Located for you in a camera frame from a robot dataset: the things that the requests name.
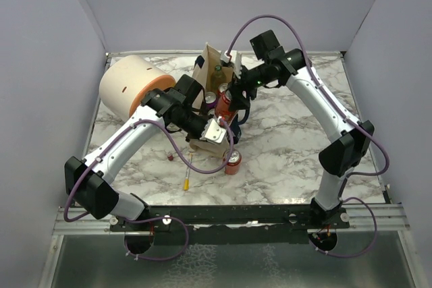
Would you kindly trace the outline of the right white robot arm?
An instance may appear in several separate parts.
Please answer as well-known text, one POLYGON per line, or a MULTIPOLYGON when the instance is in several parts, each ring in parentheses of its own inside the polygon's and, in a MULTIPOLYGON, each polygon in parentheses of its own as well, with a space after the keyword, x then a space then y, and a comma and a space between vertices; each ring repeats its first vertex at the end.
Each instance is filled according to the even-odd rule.
POLYGON ((225 52, 221 62, 234 68, 229 83, 231 111, 250 108, 250 101, 260 87, 272 82, 292 91, 309 109, 323 128, 329 146, 319 153, 323 175, 310 207, 311 223, 325 228, 332 223, 348 175, 366 154, 375 128, 370 121, 361 122, 346 110, 318 78, 311 62, 300 49, 285 51, 272 30, 250 40, 256 58, 262 64, 248 69, 239 56, 225 52))

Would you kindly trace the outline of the yellow white marker pen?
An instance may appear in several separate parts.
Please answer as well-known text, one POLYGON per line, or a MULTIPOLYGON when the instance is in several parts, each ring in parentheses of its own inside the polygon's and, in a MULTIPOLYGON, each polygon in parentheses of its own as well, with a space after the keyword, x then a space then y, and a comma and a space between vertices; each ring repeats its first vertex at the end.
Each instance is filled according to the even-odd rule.
POLYGON ((192 159, 193 159, 193 153, 190 152, 189 153, 189 157, 188 157, 188 163, 186 164, 186 172, 185 172, 185 179, 184 179, 184 184, 183 184, 183 190, 184 191, 188 191, 189 190, 189 186, 190 186, 190 172, 191 172, 191 164, 192 164, 192 159))

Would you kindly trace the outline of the red soda can front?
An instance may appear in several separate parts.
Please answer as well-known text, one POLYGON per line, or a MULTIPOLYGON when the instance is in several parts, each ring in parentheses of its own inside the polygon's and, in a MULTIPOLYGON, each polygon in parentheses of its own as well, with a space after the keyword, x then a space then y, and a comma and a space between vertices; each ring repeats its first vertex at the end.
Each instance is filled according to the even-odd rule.
POLYGON ((242 155, 241 153, 233 149, 233 152, 228 159, 227 165, 225 166, 225 174, 227 175, 235 175, 240 170, 240 165, 242 162, 242 155))

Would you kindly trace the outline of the red soda can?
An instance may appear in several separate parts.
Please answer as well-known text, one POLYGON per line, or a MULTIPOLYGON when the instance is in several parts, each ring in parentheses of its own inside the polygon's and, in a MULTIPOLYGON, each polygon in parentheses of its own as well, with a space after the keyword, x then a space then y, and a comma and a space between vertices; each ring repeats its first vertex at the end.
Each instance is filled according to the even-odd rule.
POLYGON ((240 170, 240 165, 242 162, 242 155, 241 153, 233 149, 233 152, 228 159, 227 165, 225 166, 225 174, 227 175, 235 175, 240 170))
POLYGON ((229 125, 234 120, 235 116, 238 114, 237 111, 230 111, 231 101, 232 96, 229 90, 226 90, 221 93, 217 106, 215 107, 215 117, 223 118, 229 125))

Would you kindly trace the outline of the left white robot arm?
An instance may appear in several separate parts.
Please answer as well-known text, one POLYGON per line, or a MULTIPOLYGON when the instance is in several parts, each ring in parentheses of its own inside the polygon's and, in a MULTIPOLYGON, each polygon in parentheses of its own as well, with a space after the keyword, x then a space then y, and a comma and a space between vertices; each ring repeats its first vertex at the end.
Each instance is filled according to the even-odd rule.
POLYGON ((130 158, 154 135, 169 124, 199 138, 207 119, 192 108, 204 90, 190 76, 183 75, 174 87, 149 91, 136 111, 106 143, 83 159, 69 158, 65 163, 66 208, 77 202, 96 219, 113 215, 126 219, 134 230, 149 222, 147 204, 134 194, 113 189, 112 183, 130 158))

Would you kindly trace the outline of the clear glass bottle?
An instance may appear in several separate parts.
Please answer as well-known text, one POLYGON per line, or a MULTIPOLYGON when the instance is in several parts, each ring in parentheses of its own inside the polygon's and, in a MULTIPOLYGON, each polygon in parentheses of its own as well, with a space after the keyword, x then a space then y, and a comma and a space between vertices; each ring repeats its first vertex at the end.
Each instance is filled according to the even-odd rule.
POLYGON ((216 93, 219 89, 219 86, 223 83, 226 83, 226 75, 223 72, 223 67, 221 65, 216 65, 210 79, 211 92, 216 93))

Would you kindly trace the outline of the cream canvas tote bag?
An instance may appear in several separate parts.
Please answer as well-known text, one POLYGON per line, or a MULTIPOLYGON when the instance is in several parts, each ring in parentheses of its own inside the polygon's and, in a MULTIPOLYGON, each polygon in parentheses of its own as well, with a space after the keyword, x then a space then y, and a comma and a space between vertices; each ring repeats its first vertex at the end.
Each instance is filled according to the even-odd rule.
MULTIPOLYGON (((233 76, 240 75, 242 65, 242 55, 239 52, 234 51, 231 56, 228 66, 222 68, 227 82, 230 82, 233 76)), ((215 71, 215 67, 222 63, 221 52, 207 43, 196 59, 192 74, 192 77, 203 86, 205 92, 217 94, 216 90, 211 90, 211 74, 215 71)), ((225 151, 230 148, 229 134, 223 123, 218 121, 218 115, 216 117, 211 117, 207 113, 202 113, 202 115, 208 117, 209 121, 200 138, 189 141, 190 148, 195 152, 205 152, 211 156, 221 158, 225 151)))

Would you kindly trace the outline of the purple soda can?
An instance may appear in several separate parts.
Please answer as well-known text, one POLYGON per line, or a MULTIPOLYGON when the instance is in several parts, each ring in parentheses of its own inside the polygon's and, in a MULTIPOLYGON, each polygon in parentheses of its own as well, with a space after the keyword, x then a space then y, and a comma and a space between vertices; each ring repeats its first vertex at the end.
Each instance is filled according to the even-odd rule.
POLYGON ((208 109, 212 109, 217 105, 218 96, 214 92, 206 92, 204 97, 204 102, 208 109))

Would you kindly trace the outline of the red cola can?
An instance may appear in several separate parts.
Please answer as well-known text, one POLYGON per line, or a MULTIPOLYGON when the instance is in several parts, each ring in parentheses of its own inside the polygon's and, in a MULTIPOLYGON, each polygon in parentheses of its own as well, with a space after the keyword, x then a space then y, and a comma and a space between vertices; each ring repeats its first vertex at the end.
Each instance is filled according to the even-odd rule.
POLYGON ((228 87, 228 83, 220 84, 217 91, 218 95, 221 96, 227 90, 227 87, 228 87))

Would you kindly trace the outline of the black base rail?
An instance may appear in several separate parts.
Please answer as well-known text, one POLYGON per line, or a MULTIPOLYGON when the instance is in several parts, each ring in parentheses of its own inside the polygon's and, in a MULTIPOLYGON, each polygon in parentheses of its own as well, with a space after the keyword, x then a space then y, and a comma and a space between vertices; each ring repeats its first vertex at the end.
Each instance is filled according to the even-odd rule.
POLYGON ((310 204, 154 206, 141 224, 123 219, 110 227, 115 234, 146 236, 158 246, 238 245, 308 242, 308 231, 347 229, 342 206, 319 212, 310 204))

